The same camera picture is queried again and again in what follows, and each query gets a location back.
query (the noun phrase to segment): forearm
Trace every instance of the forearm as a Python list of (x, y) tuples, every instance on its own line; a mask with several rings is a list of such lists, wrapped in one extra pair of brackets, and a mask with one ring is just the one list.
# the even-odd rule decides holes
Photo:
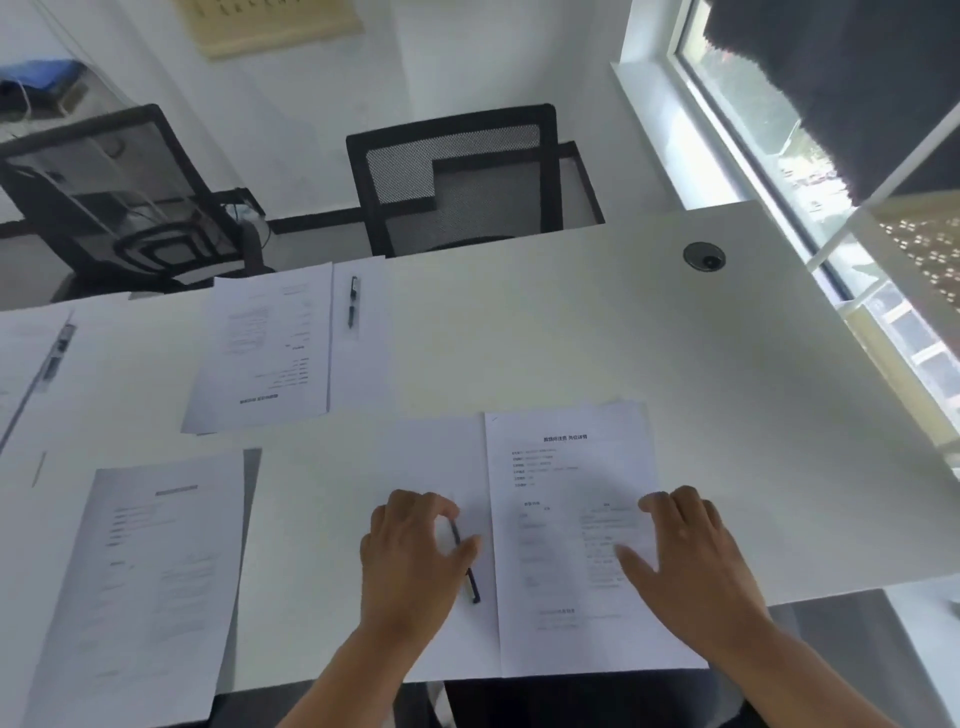
[(416, 660), (403, 640), (358, 629), (277, 728), (380, 728)]
[(773, 624), (718, 666), (770, 728), (897, 728), (814, 650)]

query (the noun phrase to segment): mesh chair back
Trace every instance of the mesh chair back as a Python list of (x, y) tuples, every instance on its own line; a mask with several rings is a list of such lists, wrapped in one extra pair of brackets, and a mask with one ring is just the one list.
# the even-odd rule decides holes
[(175, 289), (177, 276), (243, 259), (240, 227), (157, 106), (0, 145), (0, 185), (85, 279)]
[(563, 229), (549, 105), (354, 134), (347, 149), (374, 255)]

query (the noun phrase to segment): black pen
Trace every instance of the black pen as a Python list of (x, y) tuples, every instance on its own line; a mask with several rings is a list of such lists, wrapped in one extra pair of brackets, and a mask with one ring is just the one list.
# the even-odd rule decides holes
[(350, 282), (350, 313), (347, 316), (347, 326), (348, 328), (353, 328), (353, 319), (356, 317), (357, 313), (357, 283), (360, 282), (360, 279), (356, 276), (353, 277), (353, 280)]
[[(456, 521), (453, 521), (453, 520), (450, 521), (450, 530), (453, 531), (453, 543), (459, 546), (460, 545), (460, 529), (457, 528)], [(472, 595), (470, 595), (470, 598), (473, 600), (474, 604), (479, 604), (480, 590), (477, 589), (477, 580), (473, 578), (473, 569), (467, 569), (467, 579), (469, 580), (470, 591), (472, 592)]]

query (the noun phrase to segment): dark curtain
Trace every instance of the dark curtain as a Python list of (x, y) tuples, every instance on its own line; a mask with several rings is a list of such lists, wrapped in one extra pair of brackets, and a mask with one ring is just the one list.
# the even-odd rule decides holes
[[(713, 0), (705, 35), (786, 96), (855, 205), (960, 101), (958, 0)], [(960, 187), (936, 157), (923, 187)]]

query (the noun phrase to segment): table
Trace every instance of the table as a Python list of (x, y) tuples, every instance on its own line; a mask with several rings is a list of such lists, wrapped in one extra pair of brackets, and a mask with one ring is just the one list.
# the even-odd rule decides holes
[[(727, 267), (686, 265), (695, 240), (723, 248)], [(662, 487), (696, 485), (717, 503), (770, 603), (960, 571), (960, 487), (759, 206), (388, 268), (398, 416), (646, 401)], [(385, 477), (370, 453), (392, 417), (181, 435), (207, 295), (103, 314), (55, 381), (82, 372), (88, 384), (59, 413), (76, 426), (49, 446), (36, 486), (44, 417), (25, 416), (17, 457), (0, 460), (0, 553), (14, 536), (30, 550), (29, 567), (0, 562), (15, 584), (0, 654), (20, 666), (0, 660), (0, 710), (29, 686), (98, 467), (264, 449), (223, 692), (315, 677), (356, 625), (357, 548)]]

